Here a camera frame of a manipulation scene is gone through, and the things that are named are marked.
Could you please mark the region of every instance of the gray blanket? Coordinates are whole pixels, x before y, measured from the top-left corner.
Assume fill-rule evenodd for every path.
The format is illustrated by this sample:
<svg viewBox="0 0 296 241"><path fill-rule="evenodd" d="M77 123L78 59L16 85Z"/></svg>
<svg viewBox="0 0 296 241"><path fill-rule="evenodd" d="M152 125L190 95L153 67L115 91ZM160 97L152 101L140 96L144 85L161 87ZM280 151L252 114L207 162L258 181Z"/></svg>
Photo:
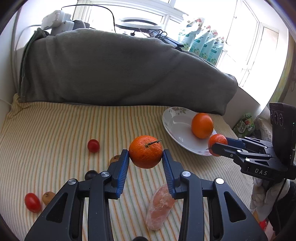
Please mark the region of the gray blanket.
<svg viewBox="0 0 296 241"><path fill-rule="evenodd" d="M20 76L21 102L181 106L221 115L238 86L233 76L159 39L92 29L31 42Z"/></svg>

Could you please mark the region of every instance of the gloved hand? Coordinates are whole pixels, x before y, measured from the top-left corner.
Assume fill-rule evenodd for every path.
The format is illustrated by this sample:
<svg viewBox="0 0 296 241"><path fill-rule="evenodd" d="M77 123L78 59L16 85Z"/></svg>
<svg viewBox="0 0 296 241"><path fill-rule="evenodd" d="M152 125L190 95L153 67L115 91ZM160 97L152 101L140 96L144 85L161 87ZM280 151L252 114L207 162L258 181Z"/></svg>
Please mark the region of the gloved hand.
<svg viewBox="0 0 296 241"><path fill-rule="evenodd" d="M275 184L271 188L265 192L262 184L263 180L253 177L253 192L252 199L250 203L250 209L256 210L258 214L258 218L260 221L263 221L270 214L276 197L283 185L284 180L280 183ZM290 180L288 179L283 187L283 190L278 198L278 200L282 199L289 191L290 188Z"/></svg>

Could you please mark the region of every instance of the white plate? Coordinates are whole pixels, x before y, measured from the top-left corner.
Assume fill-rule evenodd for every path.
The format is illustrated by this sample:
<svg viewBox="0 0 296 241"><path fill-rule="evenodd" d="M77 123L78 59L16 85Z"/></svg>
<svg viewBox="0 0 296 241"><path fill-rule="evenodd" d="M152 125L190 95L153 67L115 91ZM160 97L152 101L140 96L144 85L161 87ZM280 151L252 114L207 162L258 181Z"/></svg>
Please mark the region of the white plate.
<svg viewBox="0 0 296 241"><path fill-rule="evenodd" d="M163 125L167 133L182 147L195 154L210 156L208 140L197 138L191 131L191 121L197 113L183 108L171 107L163 113Z"/></svg>

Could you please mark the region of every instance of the metal screw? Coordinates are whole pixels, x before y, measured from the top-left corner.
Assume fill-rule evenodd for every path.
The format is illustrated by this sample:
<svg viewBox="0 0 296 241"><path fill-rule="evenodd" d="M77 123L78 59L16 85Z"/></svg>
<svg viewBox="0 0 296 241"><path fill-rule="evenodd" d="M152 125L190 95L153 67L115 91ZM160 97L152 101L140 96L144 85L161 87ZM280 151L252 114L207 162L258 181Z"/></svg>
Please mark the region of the metal screw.
<svg viewBox="0 0 296 241"><path fill-rule="evenodd" d="M223 184L224 183L224 180L222 178L217 178L216 179L216 183Z"/></svg>
<svg viewBox="0 0 296 241"><path fill-rule="evenodd" d="M184 171L184 172L182 172L182 175L183 175L184 177L189 177L189 176L191 175L191 173L188 172L188 171Z"/></svg>
<svg viewBox="0 0 296 241"><path fill-rule="evenodd" d="M69 185L73 185L75 183L76 183L76 179L74 179L74 178L71 178L70 180L68 180Z"/></svg>
<svg viewBox="0 0 296 241"><path fill-rule="evenodd" d="M107 172L107 171L104 171L104 172L101 173L102 177L108 177L109 175L110 175L110 173Z"/></svg>

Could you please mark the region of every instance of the striped fabric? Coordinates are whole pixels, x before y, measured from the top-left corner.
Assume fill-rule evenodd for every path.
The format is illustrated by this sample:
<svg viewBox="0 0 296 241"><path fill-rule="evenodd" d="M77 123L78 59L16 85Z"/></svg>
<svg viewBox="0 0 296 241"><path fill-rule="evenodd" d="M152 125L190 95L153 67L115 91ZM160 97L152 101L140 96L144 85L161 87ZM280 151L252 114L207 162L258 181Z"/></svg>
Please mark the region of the striped fabric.
<svg viewBox="0 0 296 241"><path fill-rule="evenodd" d="M208 180L222 177L249 204L251 177L242 174L228 158L198 156L179 146L162 125L165 106L106 107L17 100L15 95L0 135L0 213L20 240L38 217L25 207L27 193L41 199L47 191L57 193L70 178L84 180L88 170L107 170L110 159L128 149L139 135L162 139L163 147L186 170ZM211 117L217 133L235 137L221 116ZM88 152L90 139L99 140L99 153ZM140 169L130 162L123 195L109 201L114 240L130 241L136 236L158 241L178 239L182 200L176 202L159 231L149 231L145 225L149 200L164 182L161 163L153 169ZM87 240L87 206L88 200L83 240ZM206 202L205 240L209 240Z"/></svg>

